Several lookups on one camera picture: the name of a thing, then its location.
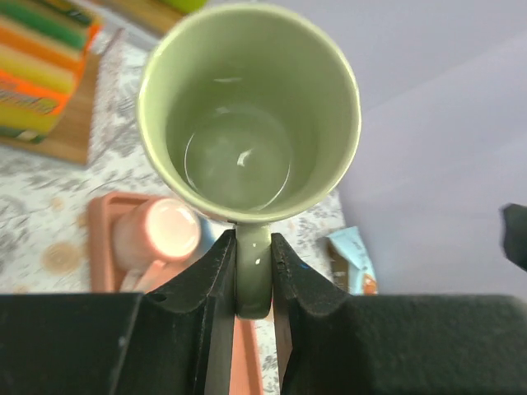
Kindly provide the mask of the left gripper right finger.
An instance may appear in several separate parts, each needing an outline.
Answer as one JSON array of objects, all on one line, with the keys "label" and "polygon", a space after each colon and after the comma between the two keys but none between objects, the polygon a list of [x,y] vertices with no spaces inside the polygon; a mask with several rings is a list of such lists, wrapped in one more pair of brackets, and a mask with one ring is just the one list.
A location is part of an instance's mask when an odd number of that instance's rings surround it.
[{"label": "left gripper right finger", "polygon": [[526,305],[506,295],[350,295],[272,236],[284,394],[523,394]]}]

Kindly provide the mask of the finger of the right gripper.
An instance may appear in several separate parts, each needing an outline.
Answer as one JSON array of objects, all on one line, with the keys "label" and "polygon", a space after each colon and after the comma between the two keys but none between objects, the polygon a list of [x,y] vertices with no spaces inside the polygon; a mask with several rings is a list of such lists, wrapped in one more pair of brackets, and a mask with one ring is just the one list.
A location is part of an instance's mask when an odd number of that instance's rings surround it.
[{"label": "finger of the right gripper", "polygon": [[511,203],[501,209],[503,221],[502,250],[506,258],[523,271],[527,270],[527,209]]}]

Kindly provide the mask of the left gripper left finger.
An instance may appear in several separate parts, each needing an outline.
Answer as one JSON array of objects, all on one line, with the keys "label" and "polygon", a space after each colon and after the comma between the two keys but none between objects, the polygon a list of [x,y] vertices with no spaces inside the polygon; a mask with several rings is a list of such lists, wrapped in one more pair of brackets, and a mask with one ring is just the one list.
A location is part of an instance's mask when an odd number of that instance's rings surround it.
[{"label": "left gripper left finger", "polygon": [[226,394],[236,237],[149,293],[1,298],[4,394]]}]

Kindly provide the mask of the green mug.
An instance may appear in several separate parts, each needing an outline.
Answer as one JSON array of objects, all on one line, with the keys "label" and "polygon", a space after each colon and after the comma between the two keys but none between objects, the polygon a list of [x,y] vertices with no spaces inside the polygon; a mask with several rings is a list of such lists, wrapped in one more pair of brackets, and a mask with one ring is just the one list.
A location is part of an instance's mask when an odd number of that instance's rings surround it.
[{"label": "green mug", "polygon": [[361,102],[342,50],[284,7],[208,7],[152,51],[136,110],[165,184],[235,227],[236,314],[266,317],[270,225],[323,200],[357,151]]}]

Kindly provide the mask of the light blue white mug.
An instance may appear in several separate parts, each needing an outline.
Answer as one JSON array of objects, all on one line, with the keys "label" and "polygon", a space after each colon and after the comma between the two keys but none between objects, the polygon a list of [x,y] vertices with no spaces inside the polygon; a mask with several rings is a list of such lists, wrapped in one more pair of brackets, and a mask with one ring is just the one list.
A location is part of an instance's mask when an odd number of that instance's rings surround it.
[{"label": "light blue white mug", "polygon": [[209,220],[204,217],[199,217],[201,226],[201,239],[198,246],[198,251],[205,254],[214,244],[216,236],[213,234]]}]

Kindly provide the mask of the pink mug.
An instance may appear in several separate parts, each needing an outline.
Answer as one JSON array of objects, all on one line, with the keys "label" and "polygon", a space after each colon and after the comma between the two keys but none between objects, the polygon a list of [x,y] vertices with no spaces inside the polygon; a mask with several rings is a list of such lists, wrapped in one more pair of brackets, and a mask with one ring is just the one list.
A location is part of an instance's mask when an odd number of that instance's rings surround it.
[{"label": "pink mug", "polygon": [[189,267],[199,246],[201,225],[173,198],[159,198],[120,217],[112,230],[114,259],[124,273],[122,292],[155,290]]}]

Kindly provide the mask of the pink plastic tray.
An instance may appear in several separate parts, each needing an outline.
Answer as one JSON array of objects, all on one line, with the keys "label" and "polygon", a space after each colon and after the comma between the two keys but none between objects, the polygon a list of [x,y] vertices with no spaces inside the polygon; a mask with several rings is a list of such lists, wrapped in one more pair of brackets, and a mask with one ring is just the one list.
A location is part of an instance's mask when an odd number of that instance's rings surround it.
[{"label": "pink plastic tray", "polygon": [[[88,250],[91,267],[91,290],[94,292],[118,292],[126,272],[114,261],[111,235],[113,224],[121,216],[144,202],[158,200],[155,195],[112,192],[95,197],[88,203]],[[220,237],[224,228],[213,225],[213,234]],[[203,254],[194,251],[186,261],[165,267],[163,277],[154,286],[160,286],[182,272]],[[254,323],[248,320],[234,321],[233,352],[231,363],[231,394],[262,394],[264,392],[259,361],[259,348]]]}]

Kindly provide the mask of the blue chips bag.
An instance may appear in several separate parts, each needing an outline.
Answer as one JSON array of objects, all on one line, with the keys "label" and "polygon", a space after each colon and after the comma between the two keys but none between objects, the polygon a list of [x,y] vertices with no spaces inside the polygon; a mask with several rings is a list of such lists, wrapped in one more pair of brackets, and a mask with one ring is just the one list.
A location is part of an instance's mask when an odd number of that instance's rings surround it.
[{"label": "blue chips bag", "polygon": [[377,295],[375,271],[356,226],[326,237],[333,282],[350,295]]}]

